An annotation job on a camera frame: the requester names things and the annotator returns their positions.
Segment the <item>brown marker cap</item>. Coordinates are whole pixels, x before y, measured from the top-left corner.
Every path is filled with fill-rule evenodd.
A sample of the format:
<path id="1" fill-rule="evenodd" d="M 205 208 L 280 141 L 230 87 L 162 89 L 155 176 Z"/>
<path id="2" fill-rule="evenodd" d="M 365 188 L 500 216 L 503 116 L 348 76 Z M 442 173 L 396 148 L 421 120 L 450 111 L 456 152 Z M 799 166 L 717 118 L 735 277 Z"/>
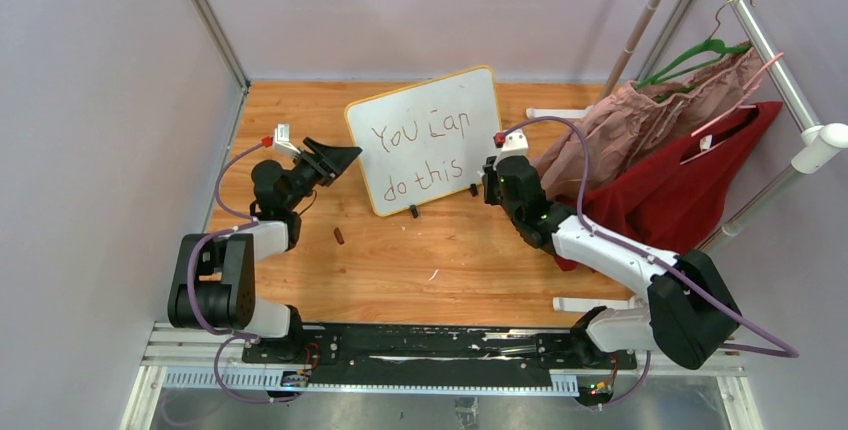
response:
<path id="1" fill-rule="evenodd" d="M 344 239 L 342 231 L 339 228 L 335 228 L 333 233 L 334 233 L 334 237 L 335 237 L 337 243 L 339 245 L 343 245 L 345 243 L 345 239 Z"/>

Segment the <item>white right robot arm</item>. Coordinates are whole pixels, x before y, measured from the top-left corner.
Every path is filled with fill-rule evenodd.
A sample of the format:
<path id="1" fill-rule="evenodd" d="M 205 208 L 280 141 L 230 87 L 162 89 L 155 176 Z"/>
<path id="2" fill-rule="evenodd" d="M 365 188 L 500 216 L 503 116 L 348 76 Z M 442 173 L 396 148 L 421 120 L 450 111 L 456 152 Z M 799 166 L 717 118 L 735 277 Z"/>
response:
<path id="1" fill-rule="evenodd" d="M 578 216 L 546 197 L 523 156 L 488 157 L 482 179 L 485 202 L 501 207 L 529 246 L 597 270 L 644 301 L 640 308 L 589 310 L 570 342 L 580 365 L 596 367 L 611 352 L 639 350 L 696 370 L 738 329 L 728 314 L 736 302 L 705 253 L 656 249 Z"/>

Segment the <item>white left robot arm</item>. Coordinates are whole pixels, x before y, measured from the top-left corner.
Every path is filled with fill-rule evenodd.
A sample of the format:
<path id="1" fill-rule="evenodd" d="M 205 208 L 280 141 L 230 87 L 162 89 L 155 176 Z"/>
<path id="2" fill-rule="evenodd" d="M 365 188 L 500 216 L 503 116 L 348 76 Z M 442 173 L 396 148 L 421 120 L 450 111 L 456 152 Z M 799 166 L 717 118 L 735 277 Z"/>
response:
<path id="1" fill-rule="evenodd" d="M 254 199 L 240 216 L 243 224 L 182 238 L 166 306 L 173 327 L 239 337 L 253 347 L 267 342 L 268 354 L 283 363 L 314 351 L 295 307 L 258 296 L 256 265 L 297 245 L 302 226 L 298 205 L 316 187 L 334 183 L 362 150 L 312 138 L 304 143 L 304 149 L 291 148 L 290 168 L 274 159 L 253 167 Z"/>

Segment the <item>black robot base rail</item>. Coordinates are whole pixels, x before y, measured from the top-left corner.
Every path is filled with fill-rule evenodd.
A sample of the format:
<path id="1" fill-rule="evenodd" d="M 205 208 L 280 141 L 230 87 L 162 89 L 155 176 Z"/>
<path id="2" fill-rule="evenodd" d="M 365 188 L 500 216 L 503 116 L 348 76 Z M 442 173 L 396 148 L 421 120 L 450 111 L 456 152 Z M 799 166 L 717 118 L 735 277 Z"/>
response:
<path id="1" fill-rule="evenodd" d="M 652 377 L 714 378 L 724 390 L 746 379 L 729 351 L 687 370 L 660 352 L 594 353 L 570 329 L 317 323 L 304 333 L 300 345 L 251 343 L 158 324 L 131 401 L 152 406 L 211 390 L 252 404 L 384 394 L 566 397 L 597 406 Z"/>

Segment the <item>yellow framed whiteboard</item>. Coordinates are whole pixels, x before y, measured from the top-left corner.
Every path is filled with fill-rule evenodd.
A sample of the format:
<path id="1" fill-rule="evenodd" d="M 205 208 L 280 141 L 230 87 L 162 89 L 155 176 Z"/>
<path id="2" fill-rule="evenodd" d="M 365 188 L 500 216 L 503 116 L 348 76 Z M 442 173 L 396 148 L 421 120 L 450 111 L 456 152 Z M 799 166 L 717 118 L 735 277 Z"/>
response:
<path id="1" fill-rule="evenodd" d="M 387 217 L 480 182 L 502 128 L 480 65 L 353 102 L 344 112 L 373 212 Z"/>

